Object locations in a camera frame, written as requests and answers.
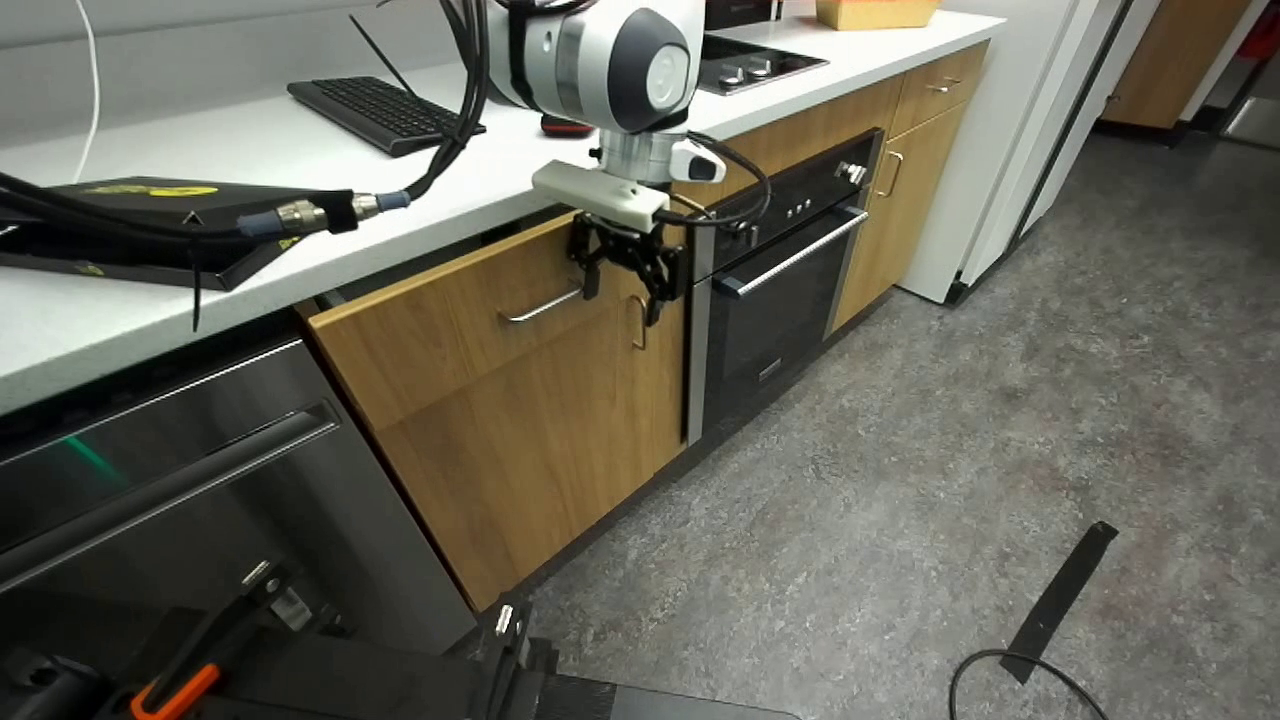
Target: white countertop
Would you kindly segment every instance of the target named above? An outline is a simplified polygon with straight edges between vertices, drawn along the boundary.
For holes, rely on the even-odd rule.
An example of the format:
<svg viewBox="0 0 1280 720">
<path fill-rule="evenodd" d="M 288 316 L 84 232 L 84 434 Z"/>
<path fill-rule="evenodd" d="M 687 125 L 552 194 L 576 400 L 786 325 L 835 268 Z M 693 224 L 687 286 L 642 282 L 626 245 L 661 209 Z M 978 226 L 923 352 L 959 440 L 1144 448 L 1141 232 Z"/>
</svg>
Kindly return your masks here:
<svg viewBox="0 0 1280 720">
<path fill-rule="evenodd" d="M 998 28 L 1001 20 L 959 13 L 935 13 L 928 28 L 911 33 L 829 33 L 811 20 L 742 28 L 728 37 L 826 55 L 829 65 L 733 96 L 701 91 L 693 127 L 742 136 L 973 47 Z M 434 100 L 454 105 L 447 91 L 461 78 L 461 69 L 438 69 L 417 74 L 417 89 L 434 89 Z M 550 158 L 587 162 L 587 140 L 545 140 L 533 112 L 489 105 L 485 125 L 489 133 L 474 140 L 420 204 L 375 215 L 350 236 L 314 236 L 236 292 L 205 292 L 202 333 L 192 333 L 189 286 L 0 268 L 0 412 L 541 212 L 550 200 L 528 187 L 528 176 Z M 35 183 L 64 183 L 76 151 L 82 136 L 0 148 L 0 169 Z M 386 158 L 281 91 L 274 100 L 113 127 L 95 140 L 84 178 L 202 176 L 375 190 L 408 183 L 425 162 L 429 151 Z"/>
</svg>

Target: orange object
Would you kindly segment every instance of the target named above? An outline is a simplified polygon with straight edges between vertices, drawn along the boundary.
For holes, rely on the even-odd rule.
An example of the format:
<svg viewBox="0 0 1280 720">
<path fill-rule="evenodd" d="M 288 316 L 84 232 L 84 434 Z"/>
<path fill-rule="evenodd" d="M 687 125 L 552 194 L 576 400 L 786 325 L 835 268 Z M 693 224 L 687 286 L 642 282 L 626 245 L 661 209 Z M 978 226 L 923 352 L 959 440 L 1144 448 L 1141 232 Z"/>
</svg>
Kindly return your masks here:
<svg viewBox="0 0 1280 720">
<path fill-rule="evenodd" d="M 815 0 L 815 20 L 829 28 L 919 28 L 935 0 Z"/>
<path fill-rule="evenodd" d="M 202 665 L 183 686 L 176 686 L 158 711 L 148 711 L 148 697 L 158 683 L 140 686 L 134 701 L 130 701 L 130 711 L 134 720 L 183 720 L 202 697 L 208 697 L 208 686 L 224 675 L 224 667 L 216 665 Z"/>
</svg>

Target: gray floor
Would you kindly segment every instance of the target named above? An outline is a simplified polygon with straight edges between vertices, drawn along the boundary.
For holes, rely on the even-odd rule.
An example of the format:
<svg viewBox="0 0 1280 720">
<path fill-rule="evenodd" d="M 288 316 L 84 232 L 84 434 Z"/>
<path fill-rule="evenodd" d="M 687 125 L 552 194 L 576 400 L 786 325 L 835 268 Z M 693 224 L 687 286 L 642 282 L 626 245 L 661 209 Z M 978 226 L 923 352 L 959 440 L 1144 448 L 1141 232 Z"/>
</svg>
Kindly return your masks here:
<svg viewBox="0 0 1280 720">
<path fill-rule="evenodd" d="M 1091 518 L 1049 643 L 1113 715 L 1280 715 L 1280 157 L 1096 136 L 955 311 L 892 296 L 538 592 L 568 673 L 945 715 Z M 1089 715 L 993 665 L 959 715 Z"/>
</svg>

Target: oven door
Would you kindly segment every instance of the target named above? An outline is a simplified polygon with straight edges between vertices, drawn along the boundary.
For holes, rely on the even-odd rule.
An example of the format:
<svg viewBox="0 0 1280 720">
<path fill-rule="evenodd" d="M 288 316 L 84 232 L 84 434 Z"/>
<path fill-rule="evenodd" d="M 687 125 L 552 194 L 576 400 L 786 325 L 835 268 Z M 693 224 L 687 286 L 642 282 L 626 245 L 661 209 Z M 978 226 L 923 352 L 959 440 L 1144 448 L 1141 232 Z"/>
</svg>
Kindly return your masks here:
<svg viewBox="0 0 1280 720">
<path fill-rule="evenodd" d="M 733 433 L 826 349 L 852 232 L 870 212 L 835 204 L 765 252 L 712 275 L 703 433 Z"/>
</svg>

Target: white refrigerator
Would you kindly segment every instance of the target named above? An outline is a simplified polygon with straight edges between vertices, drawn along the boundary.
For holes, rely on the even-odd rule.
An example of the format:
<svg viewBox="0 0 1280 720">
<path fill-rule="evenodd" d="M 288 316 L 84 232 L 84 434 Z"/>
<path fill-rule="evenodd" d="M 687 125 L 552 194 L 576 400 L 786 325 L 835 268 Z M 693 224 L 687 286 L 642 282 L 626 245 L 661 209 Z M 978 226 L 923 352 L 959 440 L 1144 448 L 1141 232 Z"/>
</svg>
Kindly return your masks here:
<svg viewBox="0 0 1280 720">
<path fill-rule="evenodd" d="M 1006 15 L 955 136 L 908 292 L 965 296 L 1061 194 L 1162 0 L 945 0 Z"/>
</svg>

